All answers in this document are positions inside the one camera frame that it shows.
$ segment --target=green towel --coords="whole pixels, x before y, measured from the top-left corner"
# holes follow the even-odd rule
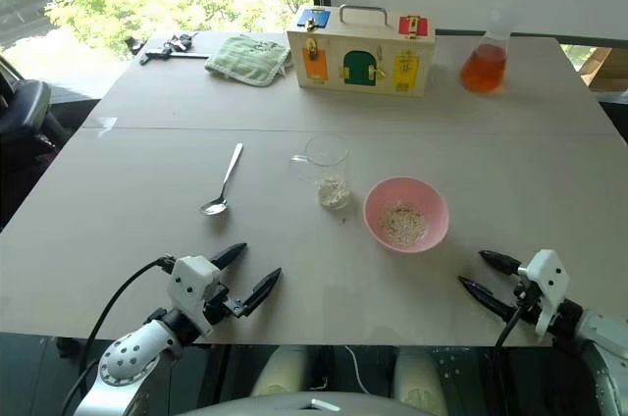
[[[289,48],[274,41],[231,36],[218,53],[207,59],[205,69],[261,87],[270,85],[277,73],[286,75],[291,64],[289,55]]]

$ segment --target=table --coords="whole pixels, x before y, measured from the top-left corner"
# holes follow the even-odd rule
[[[199,36],[198,51],[220,37]],[[225,273],[234,296],[276,267],[284,274],[262,307],[222,323],[211,341],[491,345],[503,323],[455,279],[511,296],[514,283],[485,267],[476,253],[483,248],[524,262],[554,248],[572,278],[570,298],[625,317],[625,144],[551,40],[513,40],[510,68],[528,73],[509,75],[512,92],[481,98],[454,86],[444,54],[472,41],[440,39],[440,69],[421,100],[301,90],[294,74],[253,89],[202,71],[193,77],[198,62],[133,63],[0,234],[0,329],[85,337],[141,265],[165,252],[209,256],[243,240],[248,252]],[[545,61],[561,90],[537,69]],[[175,96],[165,71],[187,91]],[[148,96],[137,98],[137,86]],[[107,117],[118,118],[110,130],[98,126]],[[321,209],[288,167],[320,130],[347,138],[358,204],[389,176],[435,186],[450,209],[445,241],[418,257],[394,255],[368,235],[359,205]],[[219,190],[237,142],[244,152],[228,192],[232,209],[203,217],[197,208]],[[167,279],[153,271],[134,284],[100,336],[116,338],[167,306]],[[536,340],[521,326],[507,343]]]
[[[200,33],[193,49],[209,53],[227,36]],[[288,44],[283,35],[266,36]],[[552,38],[512,38],[507,94],[467,92],[458,70],[477,41],[438,38],[420,99],[301,88],[294,73],[259,89],[208,75],[197,60],[134,62],[84,125],[116,118],[119,128],[616,135]]]

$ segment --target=orange liquid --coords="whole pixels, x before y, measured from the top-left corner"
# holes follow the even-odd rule
[[[491,92],[503,81],[506,52],[498,46],[483,43],[471,54],[460,71],[460,82],[471,92]]]

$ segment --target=wooden box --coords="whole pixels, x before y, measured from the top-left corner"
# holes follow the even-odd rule
[[[423,95],[434,55],[432,21],[361,6],[303,6],[288,29],[299,85]]]

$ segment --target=green door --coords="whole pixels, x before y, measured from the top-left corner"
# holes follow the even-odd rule
[[[375,85],[375,58],[367,51],[349,51],[344,55],[344,83]]]

